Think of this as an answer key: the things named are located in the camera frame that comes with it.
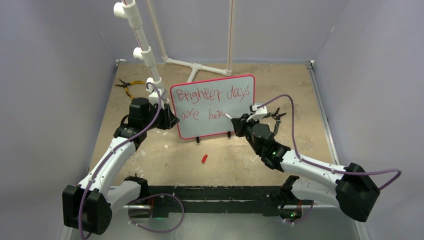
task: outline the wire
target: wire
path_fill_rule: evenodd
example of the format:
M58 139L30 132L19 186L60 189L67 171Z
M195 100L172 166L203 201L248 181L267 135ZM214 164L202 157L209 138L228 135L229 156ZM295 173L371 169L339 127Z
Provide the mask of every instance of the wire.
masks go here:
M149 130L149 128L153 125L153 123L156 121L156 119L158 119L159 116L159 112L161 110L161 103L162 103L162 99L161 99L161 95L159 93L158 87L156 85L154 85L151 82L148 82L146 84L146 87L148 85L151 85L154 90L157 92L158 95L158 107L156 110L156 114L154 115L153 119L151 120L151 122L143 129L141 130L139 133L137 133L136 135L128 138L127 140L121 142L120 144L118 144L116 147L113 148L112 151L110 151L106 157L100 162L100 164L98 165L98 168L96 168L96 170L94 171L91 179L88 181L87 187L84 189L84 193L82 194L82 198L81 198L81 202L79 204L79 211L78 211L78 229L79 229L79 235L81 237L82 240L87 240L90 236L91 236L91 232L89 232L87 234L87 236L84 236L84 230L83 230L83 209L84 209L84 202L86 201L86 197L87 197L87 193L89 192L89 189L92 185L92 183L94 182L94 180L97 177L97 174L99 174L100 170L102 169L102 167L105 165L105 163L109 160L109 158L114 154L114 152L116 152L119 148L121 148L123 145L127 144L128 142L131 142L132 140L134 140L135 138L137 138L138 136L144 134L147 130Z
M147 196L147 197L143 197L141 199L134 200L134 201L132 201L130 203L143 202L143 201L145 201L147 199L149 199L149 200L152 199L153 200L153 198L159 197L159 196L168 196L168 197L174 198L179 203L179 206L181 207L181 218L179 219L179 222L173 228L168 229L168 230L154 230L154 229L151 229L151 228L148 228L148 227L139 225L138 223L136 223L136 222L133 221L133 219L130 216L130 211L128 210L129 223L132 223L136 227L139 227L141 229L147 230L147 231L152 232L152 233L155 233L155 234L167 234L167 233L170 233L170 232L174 231L175 229L177 229L181 225L181 223L183 223L183 219L184 219L184 207L183 207L183 203L176 196L174 196L172 194L168 194L168 193L158 193L158 194L150 195L150 196Z
M314 167L320 168L320 169L330 171L332 173L343 174L343 175L352 175L352 176L372 176L372 175L381 175L381 174L388 174L388 173L397 172L394 177L392 177L389 181L387 181L385 184L383 184L382 186L380 186L378 188L380 191L385 189L387 186L389 186L391 183L393 183L396 179L398 179L401 176L402 171L398 168L391 168L391 169L386 169L386 170L381 170L381 171L370 171L370 172L339 171L339 170L335 170L335 169L332 169L330 167L322 166L320 164L317 164L317 163L314 163L314 162L311 162L311 161L308 161L308 160L302 158L301 155L299 154L298 146L296 145L296 140L295 140L295 104L293 102L292 97L288 94L281 94L281 95L278 95L278 96L274 97L273 99L265 102L264 104L258 106L257 108L262 108L262 107L266 106L267 104L272 103L273 101L275 101L275 100L277 100L281 97L287 97L290 100L290 103L291 103L291 139L293 141L293 146L294 146L294 151L296 153L296 156L299 159L301 159L302 161L304 161L305 163L312 165Z

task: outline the wall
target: wall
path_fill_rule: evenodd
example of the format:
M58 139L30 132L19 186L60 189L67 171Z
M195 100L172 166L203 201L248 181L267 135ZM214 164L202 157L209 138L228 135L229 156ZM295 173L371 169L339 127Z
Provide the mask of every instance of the wall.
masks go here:
M113 14L117 0L88 3L116 59L133 59L137 41ZM234 61L301 62L315 59L348 0L238 0ZM161 52L144 0L143 29L158 61ZM184 61L225 62L230 0L155 0L167 54Z
M422 0L351 0L314 65L340 162L403 170L367 221L372 240L423 237L423 12Z
M0 7L1 239L58 239L62 191L87 172L115 63L85 4Z

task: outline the red-framed whiteboard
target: red-framed whiteboard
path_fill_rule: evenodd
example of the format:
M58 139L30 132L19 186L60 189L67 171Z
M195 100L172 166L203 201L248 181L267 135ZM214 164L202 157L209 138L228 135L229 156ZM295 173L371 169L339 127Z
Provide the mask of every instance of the red-framed whiteboard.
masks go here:
M250 113L249 106L255 102L255 81L248 74L173 85L169 91L179 118L180 138L233 132L225 113L232 117Z

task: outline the floor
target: floor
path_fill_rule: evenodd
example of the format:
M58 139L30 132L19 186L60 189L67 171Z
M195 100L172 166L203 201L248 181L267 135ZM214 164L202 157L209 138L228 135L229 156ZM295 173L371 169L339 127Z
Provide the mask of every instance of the floor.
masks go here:
M208 64L215 68L225 68L225 64ZM185 83L190 75L190 68L171 64L158 64L159 74L164 85L169 89L174 84ZM146 81L149 71L143 64L119 65L115 83L119 79L125 82ZM286 93L294 99L295 138L299 151L311 158L332 163L326 132L321 120L321 113L316 101L310 75L303 64L234 64L233 76L252 74L256 79L256 102ZM195 81L222 78L222 75L199 71ZM136 97L147 97L143 85L129 87ZM123 116L128 114L131 99L124 89L112 87L109 101L96 146L91 160L91 168L107 150L115 129ZM280 98L268 106L269 112L281 107L282 123L275 139L283 145L293 147L291 138L291 105L287 99ZM274 120L266 118L261 121L274 127ZM208 158L201 163L203 156ZM202 139L200 144L195 139L183 140L179 137L177 127L171 130L152 129L147 139L137 152L126 162L114 185L120 185L124 178L137 173L148 180L149 185L199 185L199 186L279 186L290 175L266 167L256 156L244 138L224 134Z

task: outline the pliers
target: pliers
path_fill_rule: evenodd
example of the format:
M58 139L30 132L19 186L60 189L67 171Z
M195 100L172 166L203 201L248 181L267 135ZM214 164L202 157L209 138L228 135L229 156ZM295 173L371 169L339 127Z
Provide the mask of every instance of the pliers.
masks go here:
M273 132L273 134L274 134L274 136L275 135L277 135L277 133L278 133L278 128L279 128L279 125L280 125L280 123L281 123L281 117L282 116L284 116L284 115L286 115L286 113L281 113L281 114L278 114L278 112L280 111L280 108L277 108L277 111L275 111L275 113L272 113L272 112L268 112L263 118L268 118L268 117L272 117L273 119L275 119L276 120L276 122L275 122L275 126L274 126L274 132Z
M115 86L121 87L125 89L126 94L128 95L128 97L130 98L134 98L134 96L130 93L130 91L128 90L128 86L134 85L134 84L144 84L144 81L131 81L131 82L124 82L121 79L119 79L119 81L122 84L115 84Z

